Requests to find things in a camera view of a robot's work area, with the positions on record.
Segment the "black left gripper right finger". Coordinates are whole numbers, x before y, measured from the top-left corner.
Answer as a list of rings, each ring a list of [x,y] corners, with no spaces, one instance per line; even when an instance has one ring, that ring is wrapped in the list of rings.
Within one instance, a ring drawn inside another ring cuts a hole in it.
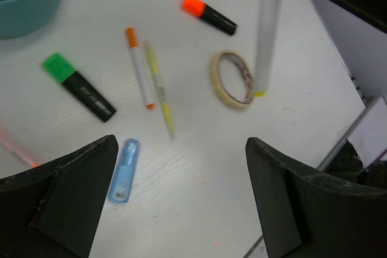
[[[386,191],[329,175],[258,138],[247,167],[269,257],[385,257]]]

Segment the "green cap black highlighter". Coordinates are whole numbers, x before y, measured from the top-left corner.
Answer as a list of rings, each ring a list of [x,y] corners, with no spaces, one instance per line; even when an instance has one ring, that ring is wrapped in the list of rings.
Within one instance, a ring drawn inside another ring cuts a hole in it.
[[[106,123],[116,113],[110,102],[61,54],[49,56],[42,67],[100,121]]]

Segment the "orange cap black highlighter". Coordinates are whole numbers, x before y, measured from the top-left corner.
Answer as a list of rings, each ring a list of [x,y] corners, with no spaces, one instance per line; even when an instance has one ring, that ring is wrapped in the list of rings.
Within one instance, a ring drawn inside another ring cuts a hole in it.
[[[229,36],[233,36],[238,27],[236,23],[207,5],[202,0],[183,0],[182,8],[192,16],[195,16]]]

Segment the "beige masking tape roll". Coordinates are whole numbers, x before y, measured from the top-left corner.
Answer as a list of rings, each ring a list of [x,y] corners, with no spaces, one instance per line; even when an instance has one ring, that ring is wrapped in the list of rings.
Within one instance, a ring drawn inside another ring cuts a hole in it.
[[[236,51],[222,50],[210,63],[213,91],[228,107],[247,109],[254,99],[254,79],[245,59]]]

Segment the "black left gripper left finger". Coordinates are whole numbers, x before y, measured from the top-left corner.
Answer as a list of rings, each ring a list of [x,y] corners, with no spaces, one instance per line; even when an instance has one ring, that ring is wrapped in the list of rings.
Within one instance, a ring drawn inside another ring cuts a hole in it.
[[[88,257],[118,143],[106,135],[1,179],[1,257]]]

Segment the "white marker yellow cap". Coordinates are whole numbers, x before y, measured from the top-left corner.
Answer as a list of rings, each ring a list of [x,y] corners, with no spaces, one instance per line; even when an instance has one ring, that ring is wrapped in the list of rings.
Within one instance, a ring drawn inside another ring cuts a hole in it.
[[[259,0],[257,51],[255,57],[254,96],[263,96],[269,88],[281,0]]]

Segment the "blue correction tape dispenser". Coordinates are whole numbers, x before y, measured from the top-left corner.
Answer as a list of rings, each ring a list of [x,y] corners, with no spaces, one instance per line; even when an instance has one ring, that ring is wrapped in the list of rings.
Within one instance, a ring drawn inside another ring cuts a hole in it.
[[[117,167],[114,171],[108,199],[115,204],[128,202],[140,153],[140,142],[127,139],[122,147]]]

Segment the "pink pen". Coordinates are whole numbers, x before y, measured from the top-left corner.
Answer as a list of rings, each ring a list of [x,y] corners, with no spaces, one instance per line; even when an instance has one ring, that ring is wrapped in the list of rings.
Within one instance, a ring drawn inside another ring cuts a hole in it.
[[[30,168],[35,168],[39,165],[34,158],[29,156],[29,154],[26,154],[24,150],[9,139],[9,137],[3,132],[1,132],[1,146],[24,165]]]

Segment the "thin yellow pen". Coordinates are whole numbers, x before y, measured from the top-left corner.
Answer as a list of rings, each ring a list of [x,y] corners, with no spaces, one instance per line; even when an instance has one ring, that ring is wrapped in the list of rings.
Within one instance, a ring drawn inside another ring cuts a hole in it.
[[[145,45],[146,58],[148,61],[149,68],[151,70],[152,80],[155,86],[156,93],[159,98],[161,110],[164,116],[164,121],[166,123],[169,136],[171,138],[174,138],[176,134],[175,124],[171,114],[171,108],[167,100],[166,90],[164,87],[162,76],[160,74],[160,69],[158,67],[155,53],[148,42],[145,42],[144,45]]]

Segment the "white marker orange cap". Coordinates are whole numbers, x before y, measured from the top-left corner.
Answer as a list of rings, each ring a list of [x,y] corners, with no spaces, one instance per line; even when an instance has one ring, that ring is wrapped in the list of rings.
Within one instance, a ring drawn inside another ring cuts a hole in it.
[[[138,44],[137,36],[133,27],[126,29],[126,38],[132,57],[132,64],[137,76],[138,85],[140,88],[143,103],[148,110],[155,108],[155,102],[151,93],[151,86],[148,80],[148,73],[141,58],[141,49]]]

